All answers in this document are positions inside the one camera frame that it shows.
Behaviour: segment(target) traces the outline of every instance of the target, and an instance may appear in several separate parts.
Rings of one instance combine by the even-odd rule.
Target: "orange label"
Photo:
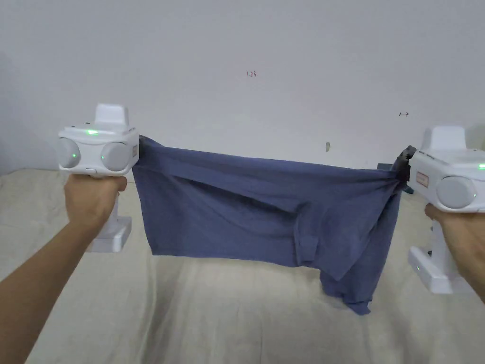
[[[428,188],[429,177],[426,176],[424,173],[418,172],[416,173],[416,182]]]

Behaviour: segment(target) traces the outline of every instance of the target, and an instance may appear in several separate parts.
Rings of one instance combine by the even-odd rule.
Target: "beige bedsheet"
[[[66,223],[64,181],[41,170],[0,178],[0,278]],[[372,313],[360,317],[322,293],[313,269],[153,257],[130,183],[127,245],[85,254],[29,363],[485,363],[485,306],[430,294],[407,264],[429,239],[423,207],[403,197]]]

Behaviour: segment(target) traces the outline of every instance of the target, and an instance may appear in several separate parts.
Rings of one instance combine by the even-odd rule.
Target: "white wall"
[[[483,121],[484,14],[481,0],[0,0],[0,173],[55,169],[58,130],[98,102],[167,146],[374,168],[426,126]]]

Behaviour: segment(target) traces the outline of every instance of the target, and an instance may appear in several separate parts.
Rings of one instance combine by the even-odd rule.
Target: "white base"
[[[118,227],[108,236],[97,237],[88,247],[87,251],[95,253],[119,253],[131,232],[131,217],[119,216]]]
[[[471,293],[474,292],[467,281],[459,276],[449,277],[445,275],[431,261],[427,250],[412,247],[409,251],[408,262],[417,273],[421,281],[433,293]]]

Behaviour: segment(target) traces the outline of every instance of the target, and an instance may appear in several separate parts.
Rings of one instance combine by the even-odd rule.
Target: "blue boxer briefs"
[[[154,255],[316,268],[325,293],[370,312],[405,187],[395,171],[140,143],[133,174]]]

